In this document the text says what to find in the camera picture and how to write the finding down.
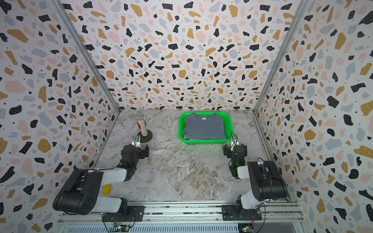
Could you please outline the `green plastic basket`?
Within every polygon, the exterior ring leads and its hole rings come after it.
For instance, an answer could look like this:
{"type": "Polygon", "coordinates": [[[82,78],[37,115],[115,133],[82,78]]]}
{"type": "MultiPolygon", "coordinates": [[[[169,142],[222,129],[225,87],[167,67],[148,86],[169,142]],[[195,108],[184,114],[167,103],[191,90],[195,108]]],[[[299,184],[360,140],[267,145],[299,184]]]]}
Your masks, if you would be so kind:
{"type": "Polygon", "coordinates": [[[192,114],[194,112],[187,112],[183,113],[179,117],[179,129],[178,129],[178,136],[179,139],[187,145],[199,145],[199,144],[225,144],[232,140],[232,134],[234,134],[234,129],[231,121],[231,117],[224,112],[195,112],[196,114],[202,116],[208,116],[211,114],[218,114],[220,117],[224,119],[224,129],[226,134],[226,139],[223,140],[185,140],[184,135],[182,134],[183,129],[185,128],[185,117],[192,114]]]}

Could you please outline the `grey t-shirt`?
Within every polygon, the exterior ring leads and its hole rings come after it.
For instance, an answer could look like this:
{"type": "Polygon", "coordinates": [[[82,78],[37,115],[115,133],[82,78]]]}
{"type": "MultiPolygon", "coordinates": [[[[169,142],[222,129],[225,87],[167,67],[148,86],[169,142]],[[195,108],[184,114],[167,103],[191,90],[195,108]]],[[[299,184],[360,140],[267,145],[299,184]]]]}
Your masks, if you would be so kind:
{"type": "Polygon", "coordinates": [[[214,113],[202,116],[192,113],[185,117],[182,134],[185,140],[223,140],[226,139],[224,119],[214,113]]]}

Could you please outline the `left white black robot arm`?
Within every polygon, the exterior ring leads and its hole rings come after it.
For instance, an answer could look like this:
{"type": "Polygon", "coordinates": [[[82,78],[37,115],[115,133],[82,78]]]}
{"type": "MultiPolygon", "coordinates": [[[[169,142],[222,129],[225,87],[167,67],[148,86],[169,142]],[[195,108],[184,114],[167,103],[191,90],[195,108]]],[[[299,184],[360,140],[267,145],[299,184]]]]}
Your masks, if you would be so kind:
{"type": "Polygon", "coordinates": [[[125,145],[117,166],[103,170],[75,169],[53,201],[53,209],[69,215],[108,213],[120,219],[130,215],[127,199],[101,195],[102,187],[128,181],[140,159],[149,157],[150,149],[125,145]]]}

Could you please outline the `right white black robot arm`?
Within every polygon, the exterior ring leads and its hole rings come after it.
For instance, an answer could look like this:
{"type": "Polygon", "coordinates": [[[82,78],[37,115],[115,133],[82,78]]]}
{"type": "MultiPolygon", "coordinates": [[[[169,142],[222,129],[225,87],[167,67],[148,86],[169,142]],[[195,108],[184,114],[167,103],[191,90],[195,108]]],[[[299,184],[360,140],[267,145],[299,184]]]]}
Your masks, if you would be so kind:
{"type": "Polygon", "coordinates": [[[230,159],[228,164],[235,179],[247,180],[251,186],[249,192],[238,196],[234,205],[223,205],[224,221],[262,220],[260,208],[269,201],[284,199],[287,186],[274,161],[245,162],[247,146],[244,144],[225,145],[224,155],[230,159]]]}

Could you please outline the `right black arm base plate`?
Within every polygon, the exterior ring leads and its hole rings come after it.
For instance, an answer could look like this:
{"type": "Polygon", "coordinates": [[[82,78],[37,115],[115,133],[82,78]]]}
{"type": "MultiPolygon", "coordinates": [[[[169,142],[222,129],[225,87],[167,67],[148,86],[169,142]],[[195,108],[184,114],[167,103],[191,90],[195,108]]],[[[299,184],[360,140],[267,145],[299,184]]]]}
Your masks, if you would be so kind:
{"type": "Polygon", "coordinates": [[[251,221],[262,220],[260,209],[243,209],[236,205],[222,205],[222,218],[224,221],[251,221]]]}

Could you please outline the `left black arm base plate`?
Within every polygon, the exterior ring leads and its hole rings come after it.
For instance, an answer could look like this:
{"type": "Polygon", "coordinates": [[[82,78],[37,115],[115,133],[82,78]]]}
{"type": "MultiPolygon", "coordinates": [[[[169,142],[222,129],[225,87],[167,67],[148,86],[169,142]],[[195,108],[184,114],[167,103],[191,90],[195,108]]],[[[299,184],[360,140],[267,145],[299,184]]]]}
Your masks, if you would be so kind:
{"type": "Polygon", "coordinates": [[[104,213],[103,222],[141,222],[145,206],[127,206],[116,213],[104,213]]]}

